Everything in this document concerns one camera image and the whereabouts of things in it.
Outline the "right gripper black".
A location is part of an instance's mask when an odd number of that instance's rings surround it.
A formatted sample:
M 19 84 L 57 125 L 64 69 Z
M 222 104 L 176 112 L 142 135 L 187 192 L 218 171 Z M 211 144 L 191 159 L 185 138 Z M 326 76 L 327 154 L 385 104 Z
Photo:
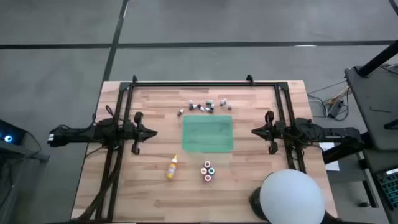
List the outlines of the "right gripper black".
M 274 121 L 274 112 L 268 111 L 265 115 L 266 125 L 261 126 L 259 128 L 254 128 L 251 130 L 253 134 L 259 136 L 260 138 L 264 138 L 264 134 L 261 132 L 265 129 L 266 131 L 266 140 L 270 142 L 270 146 L 268 148 L 269 154 L 275 154 L 278 151 L 278 145 L 275 142 L 275 138 L 281 138 L 281 135 L 285 129 L 284 121 Z

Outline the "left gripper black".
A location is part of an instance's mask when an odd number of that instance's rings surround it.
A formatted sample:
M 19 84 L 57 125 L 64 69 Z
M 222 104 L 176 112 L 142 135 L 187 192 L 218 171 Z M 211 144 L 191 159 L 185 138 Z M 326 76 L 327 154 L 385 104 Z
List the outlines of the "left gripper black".
M 134 144 L 132 145 L 131 152 L 134 155 L 139 155 L 140 149 L 138 147 L 140 138 L 143 134 L 143 130 L 141 128 L 142 124 L 142 119 L 143 119 L 143 113 L 142 112 L 136 112 L 134 115 L 133 121 L 130 119 L 125 120 L 125 123 L 123 124 L 123 139 L 124 140 L 133 140 Z M 152 129 L 146 129 L 146 132 L 149 133 L 146 135 L 146 139 L 153 138 L 154 136 L 157 135 L 157 131 L 152 130 Z

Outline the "pale orange bottle yellow bands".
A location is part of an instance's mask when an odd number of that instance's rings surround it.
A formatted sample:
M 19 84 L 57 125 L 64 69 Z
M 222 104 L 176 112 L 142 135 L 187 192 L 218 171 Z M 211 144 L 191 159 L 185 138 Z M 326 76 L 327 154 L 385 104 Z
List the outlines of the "pale orange bottle yellow bands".
M 175 171 L 177 170 L 177 164 L 178 164 L 178 155 L 174 155 L 174 158 L 172 159 L 166 177 L 168 179 L 173 179 L 175 176 Z

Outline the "green translucent plastic bin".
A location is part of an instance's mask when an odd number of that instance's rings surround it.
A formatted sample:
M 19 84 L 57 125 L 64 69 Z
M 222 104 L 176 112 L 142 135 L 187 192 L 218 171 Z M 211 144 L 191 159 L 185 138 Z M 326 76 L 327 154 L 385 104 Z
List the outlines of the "green translucent plastic bin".
M 233 119 L 227 115 L 189 115 L 183 119 L 182 149 L 187 152 L 231 152 Z

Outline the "black lamp base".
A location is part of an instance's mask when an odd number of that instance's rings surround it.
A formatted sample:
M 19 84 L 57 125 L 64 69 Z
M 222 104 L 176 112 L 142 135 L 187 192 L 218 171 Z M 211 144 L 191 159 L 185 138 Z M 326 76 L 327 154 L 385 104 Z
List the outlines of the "black lamp base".
M 261 203 L 260 203 L 260 191 L 261 188 L 258 187 L 256 188 L 252 194 L 249 196 L 248 200 L 249 200 L 249 204 L 251 206 L 251 209 L 253 211 L 253 213 L 261 220 L 266 221 L 266 216 L 264 215 L 264 212 L 262 211 L 261 208 Z

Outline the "white round lamp globe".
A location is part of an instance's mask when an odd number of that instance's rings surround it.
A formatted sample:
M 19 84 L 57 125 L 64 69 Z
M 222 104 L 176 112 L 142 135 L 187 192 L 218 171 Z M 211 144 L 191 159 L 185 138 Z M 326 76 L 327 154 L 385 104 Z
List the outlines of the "white round lamp globe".
M 292 169 L 269 174 L 261 185 L 259 202 L 271 224 L 321 224 L 326 212 L 319 185 Z

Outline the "black power adapter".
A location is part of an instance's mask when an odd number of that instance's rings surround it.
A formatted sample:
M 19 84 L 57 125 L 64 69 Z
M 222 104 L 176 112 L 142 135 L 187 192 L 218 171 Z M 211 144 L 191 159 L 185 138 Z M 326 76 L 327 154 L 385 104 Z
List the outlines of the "black power adapter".
M 342 109 L 344 105 L 344 101 L 343 100 L 335 100 L 333 102 L 330 102 L 328 104 L 328 112 L 327 112 L 327 117 L 328 118 L 336 118 L 340 112 L 340 110 Z

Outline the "white paper sheet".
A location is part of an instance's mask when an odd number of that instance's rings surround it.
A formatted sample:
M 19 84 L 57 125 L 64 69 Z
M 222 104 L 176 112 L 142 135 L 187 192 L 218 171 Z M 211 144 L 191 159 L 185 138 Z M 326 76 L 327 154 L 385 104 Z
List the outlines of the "white paper sheet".
M 333 143 L 333 142 L 321 142 L 319 144 L 319 146 L 323 149 L 324 152 L 326 152 L 326 151 L 330 150 L 331 148 L 335 147 L 335 143 Z M 325 168 L 328 171 L 336 171 L 336 172 L 340 171 L 340 167 L 339 167 L 338 161 L 326 164 Z

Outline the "black support beam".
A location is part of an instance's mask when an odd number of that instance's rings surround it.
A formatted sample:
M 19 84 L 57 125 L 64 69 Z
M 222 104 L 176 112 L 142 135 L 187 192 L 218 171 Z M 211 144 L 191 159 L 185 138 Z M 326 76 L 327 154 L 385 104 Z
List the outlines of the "black support beam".
M 323 161 L 324 164 L 329 164 L 365 149 L 372 149 L 373 147 L 374 144 L 368 132 L 362 133 L 356 137 L 343 137 L 339 145 L 322 153 Z

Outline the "black side table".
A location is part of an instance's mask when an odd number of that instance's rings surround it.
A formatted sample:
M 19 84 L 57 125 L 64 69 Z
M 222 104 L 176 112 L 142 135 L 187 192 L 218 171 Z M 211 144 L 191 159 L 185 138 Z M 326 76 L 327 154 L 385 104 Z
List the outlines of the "black side table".
M 353 67 L 345 69 L 345 76 L 374 146 L 398 151 L 398 130 L 384 129 L 384 124 L 398 119 L 398 74 L 377 68 L 362 78 Z M 391 113 L 371 111 L 370 106 Z

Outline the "grey metal desk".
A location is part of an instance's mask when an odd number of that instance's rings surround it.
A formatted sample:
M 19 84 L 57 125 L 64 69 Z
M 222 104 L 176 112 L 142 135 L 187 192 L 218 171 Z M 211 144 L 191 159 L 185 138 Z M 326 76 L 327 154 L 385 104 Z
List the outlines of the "grey metal desk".
M 377 181 L 376 174 L 398 167 L 398 151 L 382 151 L 382 150 L 363 150 L 364 158 L 359 161 L 362 169 L 368 169 L 371 178 L 376 186 L 377 195 L 381 199 L 381 205 L 386 213 L 390 224 L 398 224 L 398 209 L 391 210 L 388 207 L 386 199 L 383 196 L 381 186 Z
M 10 220 L 12 209 L 16 204 L 17 188 L 21 182 L 21 164 L 28 159 L 47 162 L 49 155 L 41 150 L 32 151 L 24 146 L 18 146 L 0 141 L 0 224 Z

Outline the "black slanted pole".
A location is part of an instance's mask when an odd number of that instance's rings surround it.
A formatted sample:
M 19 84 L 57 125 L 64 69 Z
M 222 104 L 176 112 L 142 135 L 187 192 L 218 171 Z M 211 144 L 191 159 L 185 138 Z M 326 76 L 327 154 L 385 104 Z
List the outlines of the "black slanted pole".
M 375 69 L 380 67 L 384 62 L 388 61 L 396 54 L 398 54 L 398 40 L 393 42 L 381 53 L 371 59 L 368 63 L 359 68 L 357 70 L 357 74 L 362 78 L 368 78 L 370 74 L 375 71 Z

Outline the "black computer with blue light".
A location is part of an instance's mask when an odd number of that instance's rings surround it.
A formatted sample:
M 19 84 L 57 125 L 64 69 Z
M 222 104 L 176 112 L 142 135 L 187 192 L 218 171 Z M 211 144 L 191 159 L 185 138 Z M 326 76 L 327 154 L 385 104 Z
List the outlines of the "black computer with blue light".
M 13 124 L 7 123 L 3 120 L 0 120 L 0 140 L 13 145 L 21 145 L 26 130 L 18 128 Z

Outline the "backlit keyboard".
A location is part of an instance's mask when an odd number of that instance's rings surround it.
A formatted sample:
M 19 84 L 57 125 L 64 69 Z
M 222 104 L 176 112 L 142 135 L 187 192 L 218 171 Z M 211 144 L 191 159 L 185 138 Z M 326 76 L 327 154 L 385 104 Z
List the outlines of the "backlit keyboard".
M 398 209 L 398 167 L 376 174 L 383 196 L 391 210 Z

